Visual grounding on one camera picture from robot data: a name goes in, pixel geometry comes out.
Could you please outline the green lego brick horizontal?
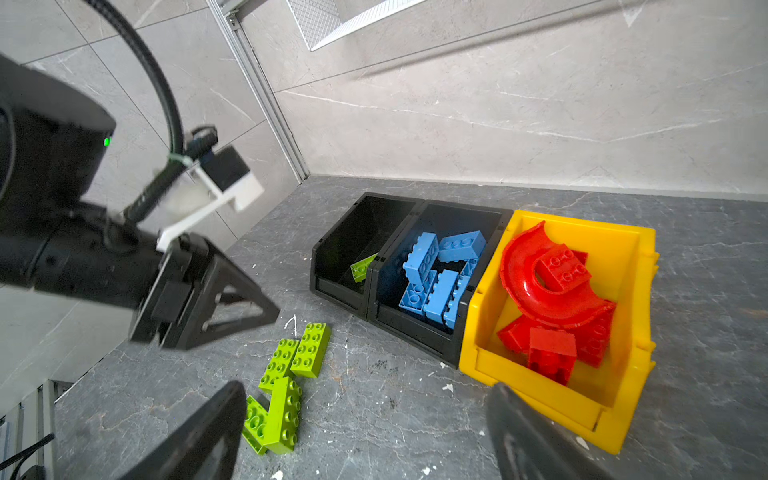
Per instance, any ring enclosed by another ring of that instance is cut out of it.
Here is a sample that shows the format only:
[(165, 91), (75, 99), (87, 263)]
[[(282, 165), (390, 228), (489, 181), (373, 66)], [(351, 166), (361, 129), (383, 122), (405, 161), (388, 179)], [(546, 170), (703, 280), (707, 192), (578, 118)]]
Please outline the green lego brick horizontal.
[(288, 377), (278, 379), (273, 387), (263, 444), (277, 455), (292, 453), (296, 446), (302, 392), (298, 383)]

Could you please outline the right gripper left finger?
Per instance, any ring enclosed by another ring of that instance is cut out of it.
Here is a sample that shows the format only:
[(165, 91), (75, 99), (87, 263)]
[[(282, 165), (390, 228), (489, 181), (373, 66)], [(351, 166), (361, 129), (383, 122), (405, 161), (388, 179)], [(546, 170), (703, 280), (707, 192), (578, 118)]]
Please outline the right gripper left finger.
[(125, 479), (230, 479), (247, 413), (239, 381), (226, 383)]

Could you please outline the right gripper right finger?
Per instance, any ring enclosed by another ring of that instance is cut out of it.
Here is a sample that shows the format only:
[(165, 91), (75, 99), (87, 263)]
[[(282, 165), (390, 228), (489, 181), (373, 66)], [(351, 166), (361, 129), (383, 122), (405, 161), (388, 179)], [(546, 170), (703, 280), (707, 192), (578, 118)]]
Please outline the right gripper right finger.
[(611, 477), (507, 385), (490, 389), (485, 414), (503, 479)]

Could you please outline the red lego brick pile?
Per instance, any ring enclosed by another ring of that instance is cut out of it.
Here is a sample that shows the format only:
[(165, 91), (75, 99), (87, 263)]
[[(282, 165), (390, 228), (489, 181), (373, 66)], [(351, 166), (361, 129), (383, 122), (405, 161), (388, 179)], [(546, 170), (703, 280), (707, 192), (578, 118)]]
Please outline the red lego brick pile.
[(554, 242), (539, 222), (505, 247), (500, 280), (519, 311), (545, 327), (574, 330), (611, 319), (616, 304), (598, 296), (582, 257)]

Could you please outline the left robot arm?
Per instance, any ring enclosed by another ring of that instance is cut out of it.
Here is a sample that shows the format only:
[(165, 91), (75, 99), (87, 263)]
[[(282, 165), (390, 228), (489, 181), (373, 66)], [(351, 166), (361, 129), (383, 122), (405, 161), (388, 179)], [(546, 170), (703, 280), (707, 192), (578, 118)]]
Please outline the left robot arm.
[(233, 148), (197, 131), (179, 162), (215, 199), (151, 235), (83, 201), (115, 120), (40, 71), (1, 61), (1, 280), (130, 309), (130, 338), (189, 350), (275, 322), (278, 306), (212, 241), (192, 232), (224, 204), (243, 208), (258, 183)]

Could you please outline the blue lego brick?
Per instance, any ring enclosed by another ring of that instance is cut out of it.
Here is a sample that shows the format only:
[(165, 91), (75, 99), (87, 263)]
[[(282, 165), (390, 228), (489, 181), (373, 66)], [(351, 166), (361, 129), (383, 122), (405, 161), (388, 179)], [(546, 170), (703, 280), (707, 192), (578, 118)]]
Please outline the blue lego brick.
[(471, 231), (443, 238), (439, 242), (440, 262), (477, 260), (482, 255), (486, 240), (481, 231)]
[(424, 306), (424, 313), (428, 320), (436, 324), (443, 323), (443, 313), (446, 310), (446, 304), (457, 282), (458, 275), (459, 273), (454, 270), (444, 270), (437, 275)]
[(424, 317), (424, 306), (432, 291), (436, 277), (437, 271), (430, 270), (423, 284), (409, 283), (401, 297), (399, 308)]
[(451, 292), (451, 296), (446, 304), (446, 310), (443, 313), (443, 322), (445, 326), (453, 331), (459, 311), (460, 300), (466, 291), (472, 274), (478, 264), (477, 259), (468, 260), (462, 270), (459, 272), (457, 282)]
[(437, 235), (423, 232), (418, 236), (403, 263), (403, 270), (410, 284), (423, 285), (438, 256)]

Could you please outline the green lego brick side-lying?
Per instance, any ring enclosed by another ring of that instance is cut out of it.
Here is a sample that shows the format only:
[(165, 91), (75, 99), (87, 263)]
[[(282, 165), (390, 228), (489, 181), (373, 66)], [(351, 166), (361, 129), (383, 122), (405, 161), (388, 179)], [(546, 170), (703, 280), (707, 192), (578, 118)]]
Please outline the green lego brick side-lying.
[(350, 266), (352, 278), (355, 283), (361, 283), (367, 278), (367, 270), (376, 257), (377, 254), (374, 253), (366, 258), (356, 261)]

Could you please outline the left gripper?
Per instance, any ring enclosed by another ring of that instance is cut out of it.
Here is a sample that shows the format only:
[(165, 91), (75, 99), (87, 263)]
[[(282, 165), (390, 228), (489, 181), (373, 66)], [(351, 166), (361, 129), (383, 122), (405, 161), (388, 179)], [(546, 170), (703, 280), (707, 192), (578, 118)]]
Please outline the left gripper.
[(208, 261), (209, 253), (210, 242), (195, 233), (170, 243), (136, 310), (130, 341), (191, 350), (276, 322), (280, 309), (261, 287), (224, 254)]

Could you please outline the green lego brick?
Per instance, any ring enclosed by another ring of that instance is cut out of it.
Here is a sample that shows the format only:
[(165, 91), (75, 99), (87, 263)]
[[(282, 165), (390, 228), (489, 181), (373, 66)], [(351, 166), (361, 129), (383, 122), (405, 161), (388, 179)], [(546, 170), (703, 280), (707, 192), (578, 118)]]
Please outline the green lego brick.
[(262, 444), (260, 434), (266, 426), (269, 416), (269, 400), (263, 394), (256, 398), (247, 397), (246, 419), (242, 429), (242, 435), (247, 444), (260, 456), (266, 454), (267, 448)]
[(331, 336), (331, 327), (326, 323), (309, 323), (296, 350), (291, 372), (296, 376), (317, 378)]
[(291, 366), (295, 358), (299, 341), (294, 339), (281, 339), (267, 365), (267, 368), (259, 382), (259, 388), (265, 393), (271, 393), (276, 382), (281, 378), (294, 378)]

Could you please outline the blue lego brick top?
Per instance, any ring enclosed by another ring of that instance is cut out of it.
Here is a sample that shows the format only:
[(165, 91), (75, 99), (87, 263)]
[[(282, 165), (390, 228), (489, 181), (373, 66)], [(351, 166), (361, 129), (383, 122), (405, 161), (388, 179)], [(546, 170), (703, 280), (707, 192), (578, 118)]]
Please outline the blue lego brick top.
[(482, 255), (486, 240), (481, 231), (471, 231), (443, 238), (439, 242), (440, 262), (477, 260)]

